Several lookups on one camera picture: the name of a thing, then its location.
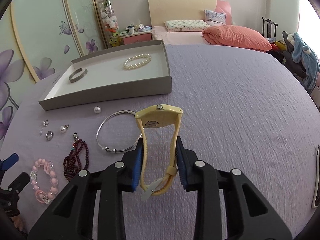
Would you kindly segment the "small silver flower earring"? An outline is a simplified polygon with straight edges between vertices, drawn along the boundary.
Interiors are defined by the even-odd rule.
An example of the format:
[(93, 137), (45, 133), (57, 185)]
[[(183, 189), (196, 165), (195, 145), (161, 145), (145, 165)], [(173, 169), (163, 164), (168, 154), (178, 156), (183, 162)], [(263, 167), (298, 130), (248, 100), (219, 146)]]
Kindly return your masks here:
[(43, 134), (43, 130), (48, 126), (48, 124), (49, 124), (49, 120), (47, 119), (47, 120), (44, 120), (43, 122), (42, 122), (42, 128), (41, 128), (41, 130), (40, 130), (40, 132), (39, 132), (39, 136), (41, 136), (42, 134)]

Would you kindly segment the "pearl stud earring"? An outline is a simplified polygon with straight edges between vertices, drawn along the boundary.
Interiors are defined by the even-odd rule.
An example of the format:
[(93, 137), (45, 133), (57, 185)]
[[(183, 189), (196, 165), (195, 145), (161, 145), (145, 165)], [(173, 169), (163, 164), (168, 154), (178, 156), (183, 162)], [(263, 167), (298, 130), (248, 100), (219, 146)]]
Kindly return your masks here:
[(67, 124), (67, 125), (62, 125), (62, 126), (60, 127), (60, 133), (66, 133), (67, 130), (68, 130), (68, 128), (69, 128), (69, 124)]

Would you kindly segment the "white pearl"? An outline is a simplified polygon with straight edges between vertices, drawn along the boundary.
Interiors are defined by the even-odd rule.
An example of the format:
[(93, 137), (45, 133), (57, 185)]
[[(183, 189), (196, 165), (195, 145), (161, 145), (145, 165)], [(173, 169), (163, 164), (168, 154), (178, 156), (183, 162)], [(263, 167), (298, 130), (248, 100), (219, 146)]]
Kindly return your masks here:
[(99, 114), (101, 112), (101, 108), (99, 106), (95, 106), (93, 111), (95, 112), (95, 114)]

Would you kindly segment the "silver bangle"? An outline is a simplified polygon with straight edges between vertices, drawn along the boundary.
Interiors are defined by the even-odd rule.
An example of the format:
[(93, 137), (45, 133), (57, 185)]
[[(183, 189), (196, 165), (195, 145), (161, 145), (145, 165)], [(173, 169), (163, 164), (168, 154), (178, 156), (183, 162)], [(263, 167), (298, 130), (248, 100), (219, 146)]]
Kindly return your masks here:
[(141, 137), (135, 114), (131, 110), (120, 110), (106, 117), (96, 132), (97, 145), (108, 153), (123, 153), (133, 149)]

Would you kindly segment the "yellow wrist watch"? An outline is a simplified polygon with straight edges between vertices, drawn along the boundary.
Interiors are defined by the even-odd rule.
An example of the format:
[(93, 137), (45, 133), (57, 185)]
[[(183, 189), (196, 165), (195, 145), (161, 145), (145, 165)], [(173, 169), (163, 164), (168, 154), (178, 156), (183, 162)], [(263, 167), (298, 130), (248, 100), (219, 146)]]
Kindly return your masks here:
[[(177, 175), (176, 143), (180, 131), (183, 110), (172, 105), (153, 105), (135, 114), (135, 120), (143, 139), (143, 162), (140, 187), (144, 191), (141, 200), (160, 196), (170, 189)], [(145, 181), (149, 153), (157, 153), (160, 160), (169, 163), (163, 176), (150, 184)]]

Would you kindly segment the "lilac tablecloth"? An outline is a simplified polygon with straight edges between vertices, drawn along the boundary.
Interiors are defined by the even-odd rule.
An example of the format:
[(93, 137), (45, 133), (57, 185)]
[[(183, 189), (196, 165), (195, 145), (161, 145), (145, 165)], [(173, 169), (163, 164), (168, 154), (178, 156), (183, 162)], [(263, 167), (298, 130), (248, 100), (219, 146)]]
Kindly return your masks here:
[[(59, 187), (66, 185), (62, 162), (73, 133), (87, 142), (89, 171), (107, 168), (121, 155), (104, 152), (96, 142), (101, 122), (120, 110), (140, 111), (164, 103), (183, 109), (179, 135), (184, 146), (213, 167), (238, 168), (252, 181), (298, 235), (313, 215), (319, 111), (293, 75), (271, 55), (208, 45), (167, 46), (172, 92), (44, 111), (38, 100), (52, 75), (25, 92), (1, 148), (19, 161), (5, 173), (7, 187), (36, 159), (54, 164)], [(39, 136), (42, 122), (48, 126)], [(66, 133), (62, 125), (69, 124)]]

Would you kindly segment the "grey cardboard tray box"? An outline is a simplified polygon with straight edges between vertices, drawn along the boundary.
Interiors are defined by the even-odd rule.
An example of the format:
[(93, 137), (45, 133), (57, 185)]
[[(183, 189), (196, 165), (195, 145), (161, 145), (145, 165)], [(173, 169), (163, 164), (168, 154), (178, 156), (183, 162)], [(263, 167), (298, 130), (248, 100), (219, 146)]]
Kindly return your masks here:
[[(151, 55), (136, 69), (124, 62), (135, 55)], [(138, 42), (101, 50), (71, 61), (39, 98), (45, 111), (108, 100), (169, 94), (172, 78), (165, 45), (161, 40)]]

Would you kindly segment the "green plush toy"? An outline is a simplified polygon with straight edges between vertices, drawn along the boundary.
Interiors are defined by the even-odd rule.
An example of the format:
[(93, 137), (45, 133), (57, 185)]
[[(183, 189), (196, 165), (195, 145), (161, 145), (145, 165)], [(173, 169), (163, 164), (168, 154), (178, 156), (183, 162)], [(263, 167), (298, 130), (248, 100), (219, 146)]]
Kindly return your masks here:
[(111, 33), (111, 36), (110, 36), (111, 47), (117, 47), (117, 46), (120, 46), (121, 44), (122, 44), (122, 39), (119, 36), (119, 32), (116, 31), (114, 33)]

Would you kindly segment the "blue plush clothing pile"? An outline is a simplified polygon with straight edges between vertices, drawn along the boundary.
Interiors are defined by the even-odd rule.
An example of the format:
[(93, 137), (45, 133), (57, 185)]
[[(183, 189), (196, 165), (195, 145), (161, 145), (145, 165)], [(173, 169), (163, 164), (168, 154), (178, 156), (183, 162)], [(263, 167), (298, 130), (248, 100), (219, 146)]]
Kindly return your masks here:
[(316, 87), (319, 74), (319, 59), (316, 53), (302, 40), (297, 32), (283, 31), (287, 49), (283, 51), (284, 66), (299, 77), (299, 82), (310, 94)]

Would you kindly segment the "white mug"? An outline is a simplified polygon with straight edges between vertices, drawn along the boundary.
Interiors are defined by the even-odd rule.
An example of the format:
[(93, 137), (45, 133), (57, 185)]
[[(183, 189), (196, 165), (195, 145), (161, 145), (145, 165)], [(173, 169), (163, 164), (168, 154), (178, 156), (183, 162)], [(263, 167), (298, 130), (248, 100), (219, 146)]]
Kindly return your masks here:
[(127, 31), (130, 35), (134, 34), (135, 33), (135, 27), (134, 26), (129, 26), (127, 28)]

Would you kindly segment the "clear tube of plush toys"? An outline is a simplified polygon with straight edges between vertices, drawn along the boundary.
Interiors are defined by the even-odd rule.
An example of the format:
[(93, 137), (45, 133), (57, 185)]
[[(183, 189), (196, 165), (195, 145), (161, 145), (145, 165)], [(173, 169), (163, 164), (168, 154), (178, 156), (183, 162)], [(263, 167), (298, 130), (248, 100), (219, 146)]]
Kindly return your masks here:
[(111, 33), (114, 33), (116, 31), (119, 32), (118, 20), (114, 12), (112, 0), (100, 0), (98, 2), (98, 8), (104, 35), (108, 42), (108, 46), (111, 47)]

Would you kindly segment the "pink white nightstand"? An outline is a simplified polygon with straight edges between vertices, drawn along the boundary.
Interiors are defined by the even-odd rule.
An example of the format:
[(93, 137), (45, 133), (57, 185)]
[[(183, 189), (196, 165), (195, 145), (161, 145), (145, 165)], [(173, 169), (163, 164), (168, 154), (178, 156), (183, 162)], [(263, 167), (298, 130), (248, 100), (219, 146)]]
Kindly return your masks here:
[(132, 44), (137, 42), (145, 42), (152, 40), (152, 31), (135, 31), (133, 34), (122, 32), (119, 35), (123, 41), (123, 44)]

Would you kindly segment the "lilac patterned pillow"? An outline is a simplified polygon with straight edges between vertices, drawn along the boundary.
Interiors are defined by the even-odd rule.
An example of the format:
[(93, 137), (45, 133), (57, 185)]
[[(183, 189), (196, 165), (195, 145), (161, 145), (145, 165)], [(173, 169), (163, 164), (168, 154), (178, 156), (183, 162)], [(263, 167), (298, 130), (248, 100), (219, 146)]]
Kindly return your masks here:
[(224, 12), (215, 12), (205, 9), (204, 18), (204, 21), (210, 26), (226, 25), (226, 14)]

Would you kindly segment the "floral white pillow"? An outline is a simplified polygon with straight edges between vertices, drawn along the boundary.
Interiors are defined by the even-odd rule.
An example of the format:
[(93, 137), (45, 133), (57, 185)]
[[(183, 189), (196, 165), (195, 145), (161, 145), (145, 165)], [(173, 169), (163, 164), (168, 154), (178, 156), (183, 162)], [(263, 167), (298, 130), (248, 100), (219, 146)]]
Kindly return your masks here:
[(168, 32), (203, 32), (210, 27), (203, 20), (169, 20), (164, 25)]

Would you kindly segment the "bed with pink sheet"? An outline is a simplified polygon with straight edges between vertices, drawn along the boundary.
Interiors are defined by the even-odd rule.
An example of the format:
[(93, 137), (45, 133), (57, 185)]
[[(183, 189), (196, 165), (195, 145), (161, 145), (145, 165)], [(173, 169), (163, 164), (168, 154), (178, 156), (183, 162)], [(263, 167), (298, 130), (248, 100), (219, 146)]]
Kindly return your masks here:
[(222, 0), (148, 0), (153, 38), (167, 44), (209, 44), (202, 32), (168, 32), (164, 22), (169, 20), (205, 20), (204, 10), (224, 12), (226, 25), (232, 22), (231, 5)]

